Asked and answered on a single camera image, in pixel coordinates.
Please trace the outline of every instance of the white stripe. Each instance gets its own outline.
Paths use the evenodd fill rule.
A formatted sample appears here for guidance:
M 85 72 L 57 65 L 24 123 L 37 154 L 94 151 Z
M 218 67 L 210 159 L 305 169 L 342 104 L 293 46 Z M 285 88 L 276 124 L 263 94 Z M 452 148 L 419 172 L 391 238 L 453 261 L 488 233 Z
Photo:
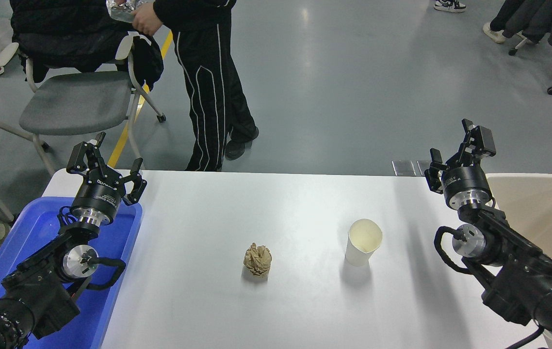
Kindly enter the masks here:
M 218 57 L 220 57 L 220 81 L 222 81 L 222 109 L 224 110 L 223 115 L 223 135 L 222 135 L 222 143 L 225 145 L 225 141 L 227 140 L 227 95 L 225 95 L 225 78 L 223 77 L 222 73 L 222 49 L 220 47 L 220 24 L 216 25 L 216 29 L 218 29 Z M 218 136 L 220 137 L 220 128 L 218 128 Z M 220 157 L 218 161 L 222 161 L 222 158 L 224 156 L 225 147 L 222 147 L 222 153 L 220 153 L 220 148 L 218 148 L 218 156 Z
M 214 99 L 216 98 L 216 82 L 214 82 L 213 80 L 213 73 L 211 72 L 211 70 L 205 68 L 204 66 L 199 66 L 198 67 L 198 70 L 196 71 L 196 86 L 198 87 L 198 103 L 200 104 L 200 108 L 201 110 L 203 111 L 203 137 L 205 138 L 205 149 L 207 149 L 207 165 L 209 165 L 209 161 L 211 159 L 210 155 L 209 155 L 209 146 L 207 145 L 207 121 L 205 120 L 205 108 L 203 107 L 203 101 L 201 99 L 201 93 L 200 93 L 200 83 L 198 82 L 198 73 L 200 73 L 200 69 L 204 69 L 204 70 L 207 70 L 209 71 L 209 73 L 211 74 L 211 81 L 212 81 L 212 85 L 213 85 L 213 92 L 214 92 Z M 216 107 L 216 121 L 218 121 L 218 108 L 217 108 L 217 100 L 214 102 L 214 106 Z M 218 142 L 218 152 L 220 152 L 220 142 Z
M 190 77 L 190 74 L 188 73 L 188 70 L 185 69 L 185 66 L 183 65 L 183 62 L 181 61 L 181 55 L 179 54 L 179 42 L 181 40 L 181 32 L 177 33 L 177 45 L 175 47 L 177 51 L 177 60 L 179 61 L 179 64 L 181 65 L 181 68 L 183 68 L 183 71 L 185 72 L 185 76 L 188 78 L 188 81 L 190 82 L 190 86 L 192 87 L 192 96 L 190 97 L 190 109 L 192 110 L 192 113 L 194 113 L 194 117 L 196 118 L 196 123 L 198 124 L 198 115 L 196 114 L 196 111 L 194 111 L 194 92 L 196 91 L 194 89 L 194 85 L 192 84 L 192 78 Z M 200 163 L 203 160 L 203 155 L 205 155 L 205 152 L 203 152 L 203 148 L 200 146 L 200 142 L 198 142 L 198 134 L 196 135 L 196 143 L 198 144 L 198 148 L 200 149 L 201 156 L 200 160 L 198 161 L 198 168 L 195 171 L 200 170 Z

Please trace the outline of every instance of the white paper cup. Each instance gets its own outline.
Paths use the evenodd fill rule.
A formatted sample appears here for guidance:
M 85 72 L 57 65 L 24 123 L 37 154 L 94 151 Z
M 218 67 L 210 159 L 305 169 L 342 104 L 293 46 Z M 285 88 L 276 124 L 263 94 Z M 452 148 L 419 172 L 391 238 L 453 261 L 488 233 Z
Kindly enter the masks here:
M 355 221 L 347 239 L 345 259 L 356 267 L 361 267 L 369 261 L 369 257 L 382 244 L 382 229 L 369 219 Z

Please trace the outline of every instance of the yellow floor line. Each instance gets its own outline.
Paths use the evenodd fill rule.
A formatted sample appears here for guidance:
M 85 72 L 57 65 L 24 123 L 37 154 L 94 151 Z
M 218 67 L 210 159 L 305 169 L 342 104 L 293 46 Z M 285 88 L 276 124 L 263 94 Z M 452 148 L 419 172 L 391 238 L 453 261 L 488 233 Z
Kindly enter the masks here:
M 166 37 L 166 40 L 163 42 L 162 45 L 162 59 L 166 58 L 166 53 L 168 53 L 168 49 L 170 48 L 170 44 L 172 44 L 172 31 L 168 31 L 168 36 Z M 149 87 L 143 86 L 146 93 L 149 93 Z M 138 120 L 138 115 L 140 114 L 140 111 L 143 109 L 143 104 L 145 103 L 145 98 L 140 96 L 140 99 L 138 100 L 138 109 L 136 109 L 136 121 Z M 108 165 L 111 167 L 115 167 L 116 163 L 119 161 L 119 158 L 121 157 L 121 153 L 123 152 L 123 148 L 125 148 L 125 144 L 127 143 L 127 124 L 125 124 L 125 127 L 123 128 L 123 132 L 121 132 L 121 135 L 119 136 L 118 141 L 116 142 L 116 145 L 114 146 L 114 150 L 112 151 L 112 155 L 110 155 L 110 159 L 108 160 Z

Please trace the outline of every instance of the white table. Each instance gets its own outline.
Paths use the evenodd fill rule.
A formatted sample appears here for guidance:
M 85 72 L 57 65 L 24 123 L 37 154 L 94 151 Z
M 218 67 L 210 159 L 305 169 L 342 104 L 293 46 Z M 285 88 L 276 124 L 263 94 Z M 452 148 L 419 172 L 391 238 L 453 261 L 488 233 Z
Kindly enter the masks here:
M 499 349 L 536 329 L 502 320 L 473 276 L 444 265 L 434 234 L 460 221 L 422 177 L 144 178 L 143 224 L 104 349 Z M 72 197 L 80 183 L 58 172 L 43 195 Z M 384 241 L 352 267 L 347 229 L 360 218 Z M 262 283 L 243 276 L 252 242 L 274 258 Z

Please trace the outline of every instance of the crumpled paper ball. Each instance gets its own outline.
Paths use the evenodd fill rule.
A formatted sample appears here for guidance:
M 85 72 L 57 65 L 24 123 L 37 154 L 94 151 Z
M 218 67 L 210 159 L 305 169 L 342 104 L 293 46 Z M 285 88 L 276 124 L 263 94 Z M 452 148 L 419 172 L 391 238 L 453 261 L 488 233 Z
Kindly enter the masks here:
M 256 243 L 252 243 L 250 248 L 245 251 L 244 265 L 254 276 L 267 278 L 271 263 L 272 254 L 265 246 L 257 247 Z

